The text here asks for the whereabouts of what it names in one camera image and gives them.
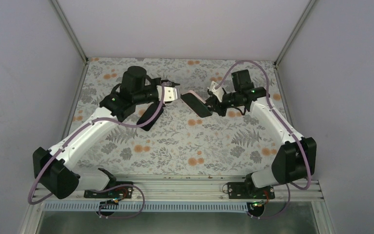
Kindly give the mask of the black phone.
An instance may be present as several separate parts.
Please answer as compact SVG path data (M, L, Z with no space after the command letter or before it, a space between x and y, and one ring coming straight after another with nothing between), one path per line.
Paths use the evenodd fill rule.
M158 118L162 115L164 108L161 107L160 109L158 109L158 107L159 107L159 102L152 103L148 107L148 109L142 114L140 119L137 121L136 123L137 125L141 125L141 124L144 124L145 122L148 122L146 125L140 127L142 130L148 132L153 127L153 125L156 123Z

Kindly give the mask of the black smartphone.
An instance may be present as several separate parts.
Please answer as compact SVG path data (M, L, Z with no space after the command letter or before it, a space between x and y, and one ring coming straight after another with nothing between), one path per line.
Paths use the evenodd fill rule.
M183 94L181 95L182 101L193 110L199 117L205 118L212 115L212 112L207 108L205 103L200 102L192 94Z

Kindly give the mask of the pink phone case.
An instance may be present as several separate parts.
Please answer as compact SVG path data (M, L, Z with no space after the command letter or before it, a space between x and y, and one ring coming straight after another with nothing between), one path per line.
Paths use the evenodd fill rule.
M200 97L196 92L194 92L193 90L189 90L187 91L187 94L192 94L193 96L195 96L200 102L202 103L206 103L206 101Z

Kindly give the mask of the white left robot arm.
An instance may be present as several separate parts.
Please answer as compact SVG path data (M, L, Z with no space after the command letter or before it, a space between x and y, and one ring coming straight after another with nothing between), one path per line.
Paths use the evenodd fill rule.
M143 67L130 66L122 80L100 102L99 107L71 134L49 149L33 153L35 180L28 194L32 200L38 184L50 195L64 199L77 188L97 190L103 197L116 191L112 175L104 169L77 174L73 168L84 154L116 126L149 131L164 111L165 104L180 98L178 83L150 78Z

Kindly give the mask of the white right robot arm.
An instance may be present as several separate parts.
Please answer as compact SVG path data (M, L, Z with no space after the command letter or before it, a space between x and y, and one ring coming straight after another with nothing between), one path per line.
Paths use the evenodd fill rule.
M249 198L257 198L269 187L294 184L302 178L307 179L307 184L298 186L298 189L308 189L315 171L316 141L312 137L304 137L291 126L274 106L268 90L254 86L248 70L234 72L232 78L232 93L227 93L220 84L211 82L206 104L218 114L228 108L243 106L244 113L258 119L279 146L269 167L245 176L245 194Z

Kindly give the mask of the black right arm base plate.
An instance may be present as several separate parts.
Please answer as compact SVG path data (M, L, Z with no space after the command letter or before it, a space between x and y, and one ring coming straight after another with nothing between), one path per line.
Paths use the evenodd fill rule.
M272 186L256 188L245 182L229 182L227 194L229 199L274 199L275 192Z

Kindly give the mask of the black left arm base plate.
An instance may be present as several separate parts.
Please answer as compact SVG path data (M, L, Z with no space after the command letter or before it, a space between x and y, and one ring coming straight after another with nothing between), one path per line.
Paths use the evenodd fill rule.
M84 198L100 198L100 199L130 199L132 196L133 182L130 181L119 181L114 185L108 185L106 189L113 188L102 193L96 193L91 190L85 190Z

